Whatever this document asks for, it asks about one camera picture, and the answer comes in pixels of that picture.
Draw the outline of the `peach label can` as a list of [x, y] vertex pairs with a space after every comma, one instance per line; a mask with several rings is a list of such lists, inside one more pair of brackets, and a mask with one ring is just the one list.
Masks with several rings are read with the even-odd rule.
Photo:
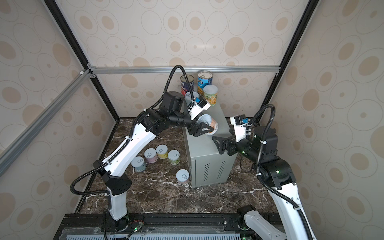
[[198, 124], [200, 124], [200, 123], [204, 123], [204, 124], [206, 124], [206, 125], [208, 125], [208, 126], [213, 128], [213, 130], [211, 132], [206, 133], [206, 135], [208, 135], [208, 136], [214, 135], [218, 131], [218, 129], [219, 129], [219, 124], [217, 123], [217, 121], [214, 120], [208, 114], [201, 115], [198, 118]]

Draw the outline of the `yellow label can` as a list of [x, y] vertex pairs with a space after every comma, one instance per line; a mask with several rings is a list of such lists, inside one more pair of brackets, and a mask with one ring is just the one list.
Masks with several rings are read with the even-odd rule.
[[214, 106], [217, 103], [218, 88], [214, 85], [206, 85], [203, 89], [206, 101]]

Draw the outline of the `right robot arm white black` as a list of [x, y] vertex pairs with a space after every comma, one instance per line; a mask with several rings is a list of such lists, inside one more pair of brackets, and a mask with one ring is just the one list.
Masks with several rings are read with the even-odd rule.
[[252, 139], [213, 137], [219, 153], [240, 154], [253, 163], [259, 182], [268, 190], [284, 226], [282, 233], [264, 219], [252, 206], [238, 210], [241, 227], [253, 230], [263, 240], [313, 240], [315, 235], [299, 197], [296, 177], [291, 166], [277, 155], [275, 129], [256, 127]]

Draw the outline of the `teal label can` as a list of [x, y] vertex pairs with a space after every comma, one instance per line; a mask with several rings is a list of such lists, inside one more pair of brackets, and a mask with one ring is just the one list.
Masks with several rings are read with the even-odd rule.
[[186, 100], [186, 103], [187, 103], [188, 105], [189, 105], [194, 99], [200, 97], [200, 95], [199, 95], [197, 92], [193, 92], [193, 95], [194, 95], [194, 98], [192, 98], [190, 92], [187, 92], [187, 93], [185, 94], [185, 100]]

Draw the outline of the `pink label can back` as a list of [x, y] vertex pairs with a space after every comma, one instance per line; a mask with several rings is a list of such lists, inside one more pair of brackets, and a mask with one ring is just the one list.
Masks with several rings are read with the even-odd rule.
[[145, 160], [147, 163], [152, 164], [158, 160], [157, 151], [154, 148], [145, 150]]

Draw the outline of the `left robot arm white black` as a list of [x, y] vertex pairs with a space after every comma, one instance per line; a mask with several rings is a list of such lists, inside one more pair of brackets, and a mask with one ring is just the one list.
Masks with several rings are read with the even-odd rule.
[[109, 214], [116, 223], [128, 213], [126, 199], [132, 181], [125, 171], [133, 159], [149, 142], [169, 127], [186, 128], [194, 137], [213, 131], [207, 124], [198, 123], [199, 116], [210, 107], [211, 104], [204, 97], [187, 104], [181, 93], [166, 92], [161, 97], [157, 109], [146, 109], [138, 115], [131, 132], [115, 151], [104, 160], [94, 163], [107, 186]]

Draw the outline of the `blue progresso soup can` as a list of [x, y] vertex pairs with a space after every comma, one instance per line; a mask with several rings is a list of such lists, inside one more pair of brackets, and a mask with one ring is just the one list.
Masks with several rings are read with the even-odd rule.
[[211, 85], [213, 81], [213, 74], [209, 71], [200, 71], [198, 72], [198, 93], [200, 96], [204, 95], [204, 87], [207, 85]]

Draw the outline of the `dark blue red soup can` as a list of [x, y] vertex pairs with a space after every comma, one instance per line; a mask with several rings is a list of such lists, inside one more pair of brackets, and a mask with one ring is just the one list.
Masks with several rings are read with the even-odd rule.
[[190, 90], [194, 91], [195, 88], [195, 78], [192, 75], [187, 75], [188, 81], [186, 80], [185, 76], [180, 77], [180, 84], [181, 84], [181, 93], [185, 95]]

